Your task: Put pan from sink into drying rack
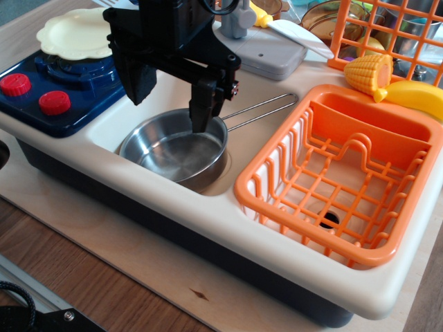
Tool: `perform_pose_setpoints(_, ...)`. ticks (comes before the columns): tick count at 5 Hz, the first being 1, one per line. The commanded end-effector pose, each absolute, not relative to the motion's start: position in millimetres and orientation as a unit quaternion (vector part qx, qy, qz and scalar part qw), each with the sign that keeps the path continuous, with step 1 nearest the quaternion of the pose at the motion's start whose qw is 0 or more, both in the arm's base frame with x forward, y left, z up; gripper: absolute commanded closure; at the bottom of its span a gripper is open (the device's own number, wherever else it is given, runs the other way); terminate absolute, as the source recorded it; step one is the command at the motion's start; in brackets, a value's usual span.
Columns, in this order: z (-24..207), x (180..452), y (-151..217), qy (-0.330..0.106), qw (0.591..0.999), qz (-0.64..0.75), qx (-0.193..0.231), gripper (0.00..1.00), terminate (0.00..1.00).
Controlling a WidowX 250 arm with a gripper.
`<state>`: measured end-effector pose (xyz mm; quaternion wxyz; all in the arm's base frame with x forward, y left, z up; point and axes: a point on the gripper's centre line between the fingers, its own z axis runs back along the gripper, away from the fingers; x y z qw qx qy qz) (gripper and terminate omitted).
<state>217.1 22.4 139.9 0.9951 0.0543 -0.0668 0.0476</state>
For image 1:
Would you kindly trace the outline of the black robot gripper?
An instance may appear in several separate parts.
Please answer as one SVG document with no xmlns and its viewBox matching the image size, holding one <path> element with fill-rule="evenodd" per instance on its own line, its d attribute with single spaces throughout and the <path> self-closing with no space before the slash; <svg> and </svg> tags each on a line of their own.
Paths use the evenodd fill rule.
<svg viewBox="0 0 443 332">
<path fill-rule="evenodd" d="M 139 105 L 157 83 L 156 70 L 192 84 L 189 101 L 193 133 L 206 131 L 224 100 L 237 93 L 241 60 L 213 32 L 221 10 L 214 1 L 139 1 L 138 9 L 108 8 L 108 36 L 114 65 L 127 97 Z"/>
</svg>

